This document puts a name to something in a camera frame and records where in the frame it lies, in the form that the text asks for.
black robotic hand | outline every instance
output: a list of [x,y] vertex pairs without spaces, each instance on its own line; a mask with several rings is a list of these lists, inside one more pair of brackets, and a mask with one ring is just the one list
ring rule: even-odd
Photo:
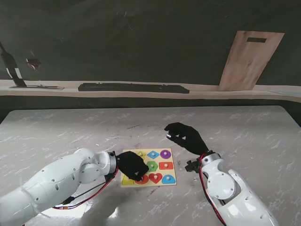
[[143,159],[134,152],[124,152],[116,156],[118,168],[128,178],[140,181],[142,176],[149,171],[149,167],[145,165]]
[[168,139],[184,147],[187,151],[197,155],[208,152],[208,147],[193,127],[176,122],[169,124],[164,130],[168,131]]

red heart puzzle piece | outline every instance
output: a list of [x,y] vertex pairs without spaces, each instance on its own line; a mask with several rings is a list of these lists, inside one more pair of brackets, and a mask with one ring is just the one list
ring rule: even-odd
[[160,173],[156,173],[156,174],[151,173],[149,175],[149,179],[156,184],[162,179],[162,174],[160,174]]

marble table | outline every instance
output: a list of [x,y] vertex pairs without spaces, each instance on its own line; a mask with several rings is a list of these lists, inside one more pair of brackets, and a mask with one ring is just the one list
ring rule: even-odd
[[177,121],[195,127],[225,167],[247,179],[280,225],[300,225],[301,129],[279,106],[13,111],[0,125],[0,195],[81,147],[117,153],[170,147],[177,186],[121,188],[119,173],[90,202],[49,209],[51,219],[38,215],[26,226],[220,226],[198,175],[185,171],[196,156],[166,139],[164,127]]

blue diamond puzzle piece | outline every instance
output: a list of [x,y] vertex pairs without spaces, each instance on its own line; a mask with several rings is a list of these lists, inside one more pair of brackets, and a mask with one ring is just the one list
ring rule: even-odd
[[162,179],[162,184],[174,184],[175,178],[171,175],[165,175]]
[[155,151],[151,151],[150,153],[147,154],[147,156],[149,156],[152,159],[155,159],[159,156],[160,154],[155,152]]

shape puzzle board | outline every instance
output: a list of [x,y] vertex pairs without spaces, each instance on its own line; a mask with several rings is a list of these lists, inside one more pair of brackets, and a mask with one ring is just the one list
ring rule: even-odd
[[149,171],[142,181],[134,181],[121,173],[121,187],[147,187],[176,185],[173,154],[170,148],[123,150],[132,151],[143,158]]

